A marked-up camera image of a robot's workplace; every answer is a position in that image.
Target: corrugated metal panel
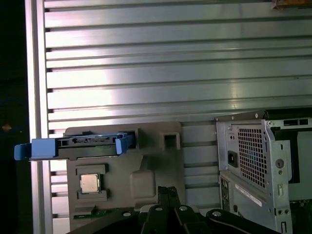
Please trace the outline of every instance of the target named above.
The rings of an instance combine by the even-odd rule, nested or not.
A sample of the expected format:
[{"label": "corrugated metal panel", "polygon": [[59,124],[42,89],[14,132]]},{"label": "corrugated metal panel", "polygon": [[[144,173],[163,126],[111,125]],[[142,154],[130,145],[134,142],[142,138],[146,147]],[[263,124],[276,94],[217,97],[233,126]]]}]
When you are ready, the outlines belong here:
[{"label": "corrugated metal panel", "polygon": [[[38,56],[47,69],[39,70],[46,77],[41,127],[48,128],[41,135],[181,121],[188,204],[202,212],[219,206],[213,117],[312,104],[312,11],[217,2],[38,0],[45,19],[38,37],[46,45]],[[51,225],[62,234],[69,225],[66,166],[50,167]]]}]

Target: silver metal chassis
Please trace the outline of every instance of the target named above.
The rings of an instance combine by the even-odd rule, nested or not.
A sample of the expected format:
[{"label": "silver metal chassis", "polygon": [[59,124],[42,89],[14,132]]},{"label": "silver metal chassis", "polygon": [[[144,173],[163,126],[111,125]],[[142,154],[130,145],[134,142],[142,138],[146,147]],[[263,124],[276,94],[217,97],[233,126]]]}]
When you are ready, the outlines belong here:
[{"label": "silver metal chassis", "polygon": [[[145,2],[25,1],[30,138],[180,121],[188,205],[204,213],[220,205],[214,117],[312,104],[312,12]],[[35,234],[69,230],[65,178],[64,161],[32,163]]]},{"label": "silver metal chassis", "polygon": [[[311,199],[309,189],[309,171],[312,160],[309,158],[310,149],[303,148],[311,139],[310,132],[303,132],[304,136],[298,137],[298,151],[300,164],[300,183],[288,184],[292,178],[291,148],[289,140],[275,140],[272,127],[284,129],[308,129],[312,127],[312,119],[307,125],[284,126],[283,120],[245,120],[245,121],[218,121],[217,139],[219,154],[220,179],[225,179],[231,185],[229,192],[230,211],[234,212],[233,205],[238,205],[240,213],[247,219],[264,225],[278,232],[292,233],[292,218],[290,201]],[[237,130],[241,127],[256,127],[261,129],[264,155],[267,160],[267,173],[265,188],[259,187],[241,172],[241,155],[238,155],[238,167],[228,164],[228,151],[238,152]]]}]

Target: metal frame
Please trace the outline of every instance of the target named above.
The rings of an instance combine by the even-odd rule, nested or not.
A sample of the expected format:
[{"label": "metal frame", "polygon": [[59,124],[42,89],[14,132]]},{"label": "metal frame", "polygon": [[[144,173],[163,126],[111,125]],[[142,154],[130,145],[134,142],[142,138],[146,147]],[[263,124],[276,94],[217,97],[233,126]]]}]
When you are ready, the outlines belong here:
[{"label": "metal frame", "polygon": [[[44,1],[26,0],[30,139],[48,137]],[[50,162],[31,162],[33,232],[52,233]]]},{"label": "metal frame", "polygon": [[[191,11],[189,5],[178,3],[181,1],[152,2],[157,4],[146,4],[143,0],[26,0],[30,137],[59,137],[68,127],[87,125],[172,120],[186,123],[188,125],[183,126],[186,148],[183,150],[185,161],[189,163],[185,169],[192,171],[192,176],[186,177],[191,182],[187,189],[189,203],[207,211],[212,206],[216,208],[219,202],[216,173],[210,179],[194,172],[199,171],[198,166],[204,171],[215,169],[217,165],[213,117],[254,107],[312,104],[309,88],[312,68],[308,59],[302,59],[312,53],[311,40],[304,37],[312,35],[311,30],[306,30],[312,12],[273,12],[269,2],[222,4],[225,2],[222,0],[210,2],[216,4],[201,1],[203,7],[198,1],[192,9],[201,8],[199,14],[197,10]],[[96,9],[96,5],[110,5],[109,9],[114,9],[110,12],[113,16],[101,18],[104,9]],[[141,7],[153,15],[128,17],[146,12],[141,11]],[[190,14],[181,17],[176,14],[181,12],[177,9]],[[127,17],[114,18],[115,15],[125,16],[124,10]],[[167,10],[175,14],[164,15]],[[49,21],[51,17],[65,16],[66,19],[67,12],[78,16],[79,20],[75,21],[74,17],[60,20],[58,25]],[[219,22],[231,30],[219,31]],[[267,30],[256,30],[259,27]],[[134,29],[138,30],[135,38],[127,33]],[[171,34],[175,29],[182,37]],[[139,36],[150,31],[147,38]],[[90,34],[95,32],[107,37]],[[123,41],[118,43],[110,32],[122,33]],[[60,38],[67,46],[62,46]],[[95,66],[100,66],[99,70],[91,69]],[[99,95],[108,95],[111,100],[97,99]],[[83,101],[75,100],[81,96]],[[58,179],[62,184],[51,184],[50,171],[55,173],[53,180]],[[65,173],[64,161],[32,163],[36,234],[63,234],[68,229],[67,181],[61,178]]]}]

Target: screw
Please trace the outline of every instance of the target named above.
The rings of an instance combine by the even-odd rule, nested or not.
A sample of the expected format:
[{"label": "screw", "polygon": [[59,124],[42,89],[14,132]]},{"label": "screw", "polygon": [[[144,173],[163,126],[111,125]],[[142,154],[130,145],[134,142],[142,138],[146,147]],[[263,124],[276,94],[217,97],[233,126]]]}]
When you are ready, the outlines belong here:
[{"label": "screw", "polygon": [[213,216],[220,217],[222,214],[219,211],[213,212]]},{"label": "screw", "polygon": [[131,213],[130,212],[125,212],[122,215],[125,216],[125,217],[129,217],[129,216],[131,216]]},{"label": "screw", "polygon": [[181,210],[181,211],[186,211],[186,210],[187,210],[187,207],[186,207],[186,206],[181,206],[181,207],[180,207],[180,210]]}]

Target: blue plastic latch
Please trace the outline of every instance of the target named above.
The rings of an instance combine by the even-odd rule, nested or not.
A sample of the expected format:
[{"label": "blue plastic latch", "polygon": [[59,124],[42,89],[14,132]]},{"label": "blue plastic latch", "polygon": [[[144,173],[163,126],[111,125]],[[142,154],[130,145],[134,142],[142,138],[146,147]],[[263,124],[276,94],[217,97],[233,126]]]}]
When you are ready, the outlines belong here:
[{"label": "blue plastic latch", "polygon": [[16,161],[28,159],[31,156],[31,144],[20,144],[14,147],[14,159]]},{"label": "blue plastic latch", "polygon": [[58,155],[57,139],[33,139],[31,158],[49,159]]},{"label": "blue plastic latch", "polygon": [[135,138],[133,135],[124,134],[123,138],[117,138],[116,143],[116,154],[121,155],[127,153],[127,150],[130,145],[133,144]]}]

